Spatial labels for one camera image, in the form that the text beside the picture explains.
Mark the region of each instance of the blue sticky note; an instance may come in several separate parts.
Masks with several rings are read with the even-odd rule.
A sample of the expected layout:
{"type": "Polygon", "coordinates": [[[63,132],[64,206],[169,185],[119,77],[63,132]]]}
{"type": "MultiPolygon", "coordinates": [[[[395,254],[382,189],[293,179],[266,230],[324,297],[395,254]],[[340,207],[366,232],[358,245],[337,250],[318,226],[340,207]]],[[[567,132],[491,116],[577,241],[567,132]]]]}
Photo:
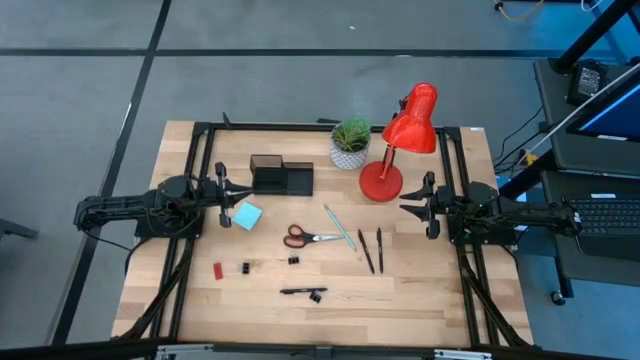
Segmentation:
{"type": "Polygon", "coordinates": [[[262,216],[261,209],[258,209],[248,202],[243,202],[238,211],[236,211],[236,214],[231,218],[231,221],[251,231],[260,219],[260,216],[262,216]]]}

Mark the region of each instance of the scissor blade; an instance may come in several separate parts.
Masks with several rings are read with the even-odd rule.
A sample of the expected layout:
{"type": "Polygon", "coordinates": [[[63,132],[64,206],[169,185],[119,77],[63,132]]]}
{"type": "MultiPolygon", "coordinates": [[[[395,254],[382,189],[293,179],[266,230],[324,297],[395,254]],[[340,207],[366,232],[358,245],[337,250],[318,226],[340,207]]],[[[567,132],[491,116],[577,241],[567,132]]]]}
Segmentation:
{"type": "Polygon", "coordinates": [[[329,241],[344,239],[342,235],[316,235],[313,237],[313,241],[329,241]]]}

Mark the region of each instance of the lamp base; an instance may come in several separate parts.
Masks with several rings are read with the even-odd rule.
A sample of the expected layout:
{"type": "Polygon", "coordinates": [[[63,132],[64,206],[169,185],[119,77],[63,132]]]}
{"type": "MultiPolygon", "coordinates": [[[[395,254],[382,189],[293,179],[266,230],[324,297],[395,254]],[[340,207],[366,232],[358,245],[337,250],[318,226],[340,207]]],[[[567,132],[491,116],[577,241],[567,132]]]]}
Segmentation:
{"type": "Polygon", "coordinates": [[[360,173],[360,189],[366,197],[374,201],[390,201],[402,190],[402,174],[395,166],[390,166],[387,176],[380,179],[384,169],[382,161],[374,161],[360,173]]]}

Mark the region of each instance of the white plant pot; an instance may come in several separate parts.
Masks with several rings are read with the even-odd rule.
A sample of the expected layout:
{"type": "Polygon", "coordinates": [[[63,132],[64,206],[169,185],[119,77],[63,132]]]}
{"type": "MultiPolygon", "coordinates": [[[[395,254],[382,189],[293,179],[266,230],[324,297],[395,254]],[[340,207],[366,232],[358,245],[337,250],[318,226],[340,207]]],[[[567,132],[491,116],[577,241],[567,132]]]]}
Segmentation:
{"type": "MultiPolygon", "coordinates": [[[[342,126],[342,124],[336,125],[333,131],[336,128],[342,126]]],[[[369,135],[369,141],[367,141],[367,146],[355,153],[350,153],[346,151],[340,150],[340,148],[333,141],[333,131],[331,132],[331,141],[329,144],[329,156],[331,157],[331,161],[344,170],[355,170],[361,168],[364,163],[367,161],[367,153],[369,152],[369,145],[371,144],[371,135],[369,135]]]]}

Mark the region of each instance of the gray floor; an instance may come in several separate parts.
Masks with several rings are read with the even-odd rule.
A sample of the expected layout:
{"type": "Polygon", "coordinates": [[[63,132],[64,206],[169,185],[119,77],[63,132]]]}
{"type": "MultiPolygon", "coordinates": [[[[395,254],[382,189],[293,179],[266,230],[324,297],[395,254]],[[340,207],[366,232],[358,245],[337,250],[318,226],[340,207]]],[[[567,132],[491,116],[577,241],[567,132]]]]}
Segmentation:
{"type": "MultiPolygon", "coordinates": [[[[146,48],[160,5],[4,0],[0,47],[146,48]]],[[[530,6],[506,5],[514,14],[530,6]]],[[[491,1],[174,0],[160,48],[562,50],[592,21],[579,6],[558,4],[516,24],[491,1]]],[[[611,34],[624,55],[640,53],[628,19],[611,34]]],[[[594,47],[610,48],[606,39],[594,47]]],[[[140,57],[0,57],[0,218],[41,232],[35,241],[0,242],[0,348],[48,341],[80,242],[71,224],[75,204],[98,190],[141,64],[140,57]]],[[[156,58],[115,194],[146,190],[166,120],[219,120],[225,111],[234,122],[362,115],[384,124],[418,81],[438,87],[436,125],[485,127],[494,155],[502,138],[540,106],[531,60],[156,58]]],[[[130,245],[132,226],[109,225],[103,236],[130,245]]],[[[109,337],[124,256],[98,247],[70,341],[109,337]]],[[[536,343],[597,355],[640,353],[633,345],[640,289],[577,282],[576,299],[559,308],[547,298],[557,287],[550,261],[520,256],[536,343]]]]}

